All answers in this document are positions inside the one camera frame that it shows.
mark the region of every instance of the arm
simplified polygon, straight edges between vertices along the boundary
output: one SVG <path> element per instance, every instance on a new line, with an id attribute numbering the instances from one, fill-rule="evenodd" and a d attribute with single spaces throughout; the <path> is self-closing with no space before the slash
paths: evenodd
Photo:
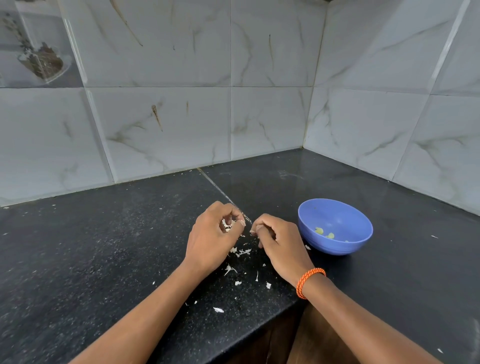
<path id="1" fill-rule="evenodd" d="M 238 223 L 225 232 L 223 218 Z M 242 213 L 232 204 L 212 204 L 197 218 L 180 266 L 70 364 L 145 364 L 190 293 L 222 264 L 244 227 Z"/>
<path id="2" fill-rule="evenodd" d="M 251 233 L 258 235 L 273 267 L 292 286 L 314 268 L 295 224 L 262 215 L 253 223 Z M 441 364 L 348 298 L 327 277 L 314 274 L 304 283 L 302 293 L 362 364 Z"/>

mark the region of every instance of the blue bowl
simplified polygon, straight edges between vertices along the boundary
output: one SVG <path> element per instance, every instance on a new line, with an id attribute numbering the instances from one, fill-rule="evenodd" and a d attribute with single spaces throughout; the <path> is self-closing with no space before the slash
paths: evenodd
<path id="1" fill-rule="evenodd" d="M 315 228 L 322 228 L 323 235 Z M 368 217 L 350 205 L 327 198 L 314 198 L 300 205 L 299 230 L 311 246 L 332 255 L 356 252 L 373 234 Z M 327 238 L 329 233 L 335 237 Z"/>

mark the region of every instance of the speckled countertop surface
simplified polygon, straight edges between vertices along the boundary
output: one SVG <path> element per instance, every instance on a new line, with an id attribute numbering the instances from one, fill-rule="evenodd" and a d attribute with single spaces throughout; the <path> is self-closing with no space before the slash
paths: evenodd
<path id="1" fill-rule="evenodd" d="M 479 362 L 479 217 L 306 150 L 204 170 L 251 219 L 295 221 L 315 197 L 363 211 L 372 239 L 347 257 L 312 250 L 316 264 L 443 362 Z M 0 209 L 0 363 L 67 363 L 175 269 L 215 200 L 226 202 L 192 170 Z M 244 235 L 237 247 L 250 254 L 194 291 L 151 363 L 211 362 L 298 303 Z M 237 272 L 224 276 L 227 264 Z"/>

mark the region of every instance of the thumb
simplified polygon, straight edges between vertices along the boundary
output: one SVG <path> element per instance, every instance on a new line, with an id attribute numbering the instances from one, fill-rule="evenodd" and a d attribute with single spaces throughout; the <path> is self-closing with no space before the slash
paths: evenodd
<path id="1" fill-rule="evenodd" d="M 274 244 L 277 244 L 270 235 L 270 231 L 263 224 L 257 225 L 257 236 L 260 239 L 260 243 L 264 246 L 265 252 L 269 255 Z"/>
<path id="2" fill-rule="evenodd" d="M 237 220 L 231 227 L 230 231 L 226 233 L 227 239 L 231 246 L 234 246 L 237 240 L 245 229 L 245 222 L 243 220 Z"/>

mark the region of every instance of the person's left hand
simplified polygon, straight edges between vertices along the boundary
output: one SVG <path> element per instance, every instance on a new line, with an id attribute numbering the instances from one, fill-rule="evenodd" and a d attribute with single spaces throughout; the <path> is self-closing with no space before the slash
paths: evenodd
<path id="1" fill-rule="evenodd" d="M 233 224 L 229 232 L 225 232 L 222 219 Z M 244 228 L 245 218 L 238 208 L 214 202 L 197 218 L 188 237 L 184 262 L 208 276 L 222 264 Z"/>

